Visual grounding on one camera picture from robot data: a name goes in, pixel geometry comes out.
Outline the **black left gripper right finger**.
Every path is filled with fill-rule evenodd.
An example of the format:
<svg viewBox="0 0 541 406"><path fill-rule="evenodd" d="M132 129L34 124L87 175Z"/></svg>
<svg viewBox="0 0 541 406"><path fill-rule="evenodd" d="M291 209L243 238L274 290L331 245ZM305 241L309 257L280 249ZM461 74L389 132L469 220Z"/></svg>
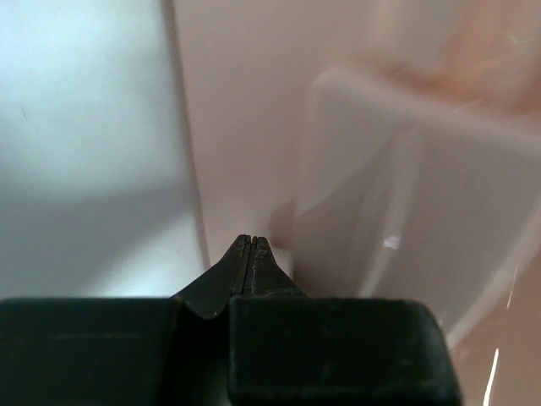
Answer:
<svg viewBox="0 0 541 406"><path fill-rule="evenodd" d="M243 279L243 295L258 297L305 297L278 266L268 240L253 237Z"/></svg>

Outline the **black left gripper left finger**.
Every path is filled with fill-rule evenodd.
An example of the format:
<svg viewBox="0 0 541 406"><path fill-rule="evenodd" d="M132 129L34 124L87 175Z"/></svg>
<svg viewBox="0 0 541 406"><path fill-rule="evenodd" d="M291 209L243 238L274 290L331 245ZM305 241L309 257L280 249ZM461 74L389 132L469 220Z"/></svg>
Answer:
<svg viewBox="0 0 541 406"><path fill-rule="evenodd" d="M249 257L252 239L241 234L235 238L223 257L210 269L175 294L175 300L201 319L218 317L227 307L236 283L243 286L245 260Z"/></svg>

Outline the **pink plastic toolbox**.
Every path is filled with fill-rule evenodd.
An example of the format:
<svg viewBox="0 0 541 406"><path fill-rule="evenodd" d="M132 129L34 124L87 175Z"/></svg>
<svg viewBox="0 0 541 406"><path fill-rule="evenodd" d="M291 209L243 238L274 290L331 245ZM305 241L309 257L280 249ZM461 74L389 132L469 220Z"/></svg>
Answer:
<svg viewBox="0 0 541 406"><path fill-rule="evenodd" d="M468 405L540 402L540 4L173 1L205 241L416 299Z"/></svg>

